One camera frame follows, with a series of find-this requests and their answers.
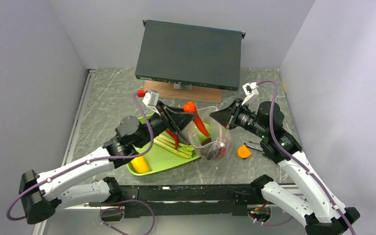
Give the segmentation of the orange red chili pepper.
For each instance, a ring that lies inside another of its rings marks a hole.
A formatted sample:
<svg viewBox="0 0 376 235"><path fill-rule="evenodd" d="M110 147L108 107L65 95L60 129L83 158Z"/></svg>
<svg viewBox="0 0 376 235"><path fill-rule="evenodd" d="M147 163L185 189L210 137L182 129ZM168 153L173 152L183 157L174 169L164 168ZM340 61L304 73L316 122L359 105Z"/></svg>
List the orange red chili pepper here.
<svg viewBox="0 0 376 235"><path fill-rule="evenodd" d="M196 125L197 129L203 134L205 135L206 137L209 137L210 134L208 132L208 130L206 129L203 121L201 120L201 118L199 117L198 115L198 111L197 111L197 108L196 108L196 105L192 102L192 101L188 101L184 106L183 106L183 110L184 112L187 112L187 113L192 113L192 114L195 114L196 117L194 118L193 122L194 124Z"/></svg>

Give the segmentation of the clear pink zip top bag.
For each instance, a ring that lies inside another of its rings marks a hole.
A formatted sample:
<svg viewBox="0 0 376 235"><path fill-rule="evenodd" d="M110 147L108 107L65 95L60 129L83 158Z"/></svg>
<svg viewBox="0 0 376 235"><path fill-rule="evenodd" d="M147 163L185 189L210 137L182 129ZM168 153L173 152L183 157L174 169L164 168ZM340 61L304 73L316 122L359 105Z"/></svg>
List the clear pink zip top bag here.
<svg viewBox="0 0 376 235"><path fill-rule="evenodd" d="M227 148L227 153L223 159L227 159L229 158L229 155L233 149L233 138L231 137L230 132L227 129L225 129L223 126L221 126L218 122L216 122L210 117L210 113L215 112L217 110L218 108L216 106L209 106L198 109L198 114L203 123L208 123L211 125L211 134L209 136L211 141L218 141L225 144ZM199 142L196 136L195 126L196 125L194 123L191 123L188 126L186 137L188 137L189 143L194 147L195 154L207 160L203 155L203 149L205 148L203 147L204 144Z"/></svg>

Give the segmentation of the green cabbage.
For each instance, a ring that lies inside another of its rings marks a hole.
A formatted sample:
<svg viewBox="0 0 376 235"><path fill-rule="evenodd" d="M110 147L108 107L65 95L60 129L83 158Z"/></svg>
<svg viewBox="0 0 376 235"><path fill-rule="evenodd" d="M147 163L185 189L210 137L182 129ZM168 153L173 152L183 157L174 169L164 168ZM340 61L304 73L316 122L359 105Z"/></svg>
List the green cabbage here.
<svg viewBox="0 0 376 235"><path fill-rule="evenodd" d="M205 127L205 129L207 130L207 132L208 132L209 134L211 134L211 125L208 124L208 123L204 123L204 127ZM203 133L197 128L197 126L195 126L195 130L196 130L196 136L197 136L197 138L198 138L198 140L199 140L200 143L203 143L203 142L205 142L206 140L208 140L208 139L210 138L209 136L204 135L204 134L203 134Z"/></svg>

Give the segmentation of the red tomato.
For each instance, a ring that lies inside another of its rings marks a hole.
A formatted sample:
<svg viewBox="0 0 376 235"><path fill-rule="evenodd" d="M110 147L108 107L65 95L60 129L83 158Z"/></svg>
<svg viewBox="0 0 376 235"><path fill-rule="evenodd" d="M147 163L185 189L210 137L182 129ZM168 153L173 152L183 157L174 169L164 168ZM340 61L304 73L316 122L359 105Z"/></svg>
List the red tomato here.
<svg viewBox="0 0 376 235"><path fill-rule="evenodd" d="M217 159L223 159L226 156L227 148L226 146L221 146L218 150Z"/></svg>

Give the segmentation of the yellow bell pepper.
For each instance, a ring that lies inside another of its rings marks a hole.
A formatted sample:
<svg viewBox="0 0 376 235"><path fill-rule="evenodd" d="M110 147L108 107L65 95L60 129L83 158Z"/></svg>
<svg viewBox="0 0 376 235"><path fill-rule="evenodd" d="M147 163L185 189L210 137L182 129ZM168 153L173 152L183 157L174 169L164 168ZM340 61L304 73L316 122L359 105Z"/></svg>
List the yellow bell pepper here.
<svg viewBox="0 0 376 235"><path fill-rule="evenodd" d="M134 171L138 174L148 173L151 171L151 168L144 156L139 156L132 159L130 164Z"/></svg>

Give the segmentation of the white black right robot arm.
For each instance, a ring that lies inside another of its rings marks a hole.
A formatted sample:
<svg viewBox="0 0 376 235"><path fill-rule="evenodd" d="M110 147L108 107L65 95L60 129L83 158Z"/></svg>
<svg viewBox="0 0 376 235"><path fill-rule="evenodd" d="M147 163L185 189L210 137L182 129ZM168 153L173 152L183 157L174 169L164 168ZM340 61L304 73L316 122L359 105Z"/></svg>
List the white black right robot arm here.
<svg viewBox="0 0 376 235"><path fill-rule="evenodd" d="M268 175L262 175L250 184L254 202L266 200L280 207L308 235L353 231L352 225L360 213L347 207L324 185L298 141L283 128L284 114L277 103L264 101L253 112L242 99L236 99L227 108L210 113L210 117L228 130L241 127L259 137L263 155L284 170L304 196L300 198Z"/></svg>

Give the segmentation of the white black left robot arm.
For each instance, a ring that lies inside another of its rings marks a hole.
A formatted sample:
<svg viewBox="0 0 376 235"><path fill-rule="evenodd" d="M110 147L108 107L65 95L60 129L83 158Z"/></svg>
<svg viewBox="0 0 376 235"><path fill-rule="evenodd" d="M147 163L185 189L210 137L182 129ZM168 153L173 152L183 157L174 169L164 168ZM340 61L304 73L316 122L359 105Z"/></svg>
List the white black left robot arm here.
<svg viewBox="0 0 376 235"><path fill-rule="evenodd" d="M166 130L179 134L197 114L183 108L170 107L161 101L157 111L141 122L128 116L121 120L116 135L87 156L55 170L25 172L20 183L20 200L28 224L40 223L57 211L83 203L116 205L123 199L122 190L114 177L92 183L82 181L128 164L140 156L138 148L151 149L153 139Z"/></svg>

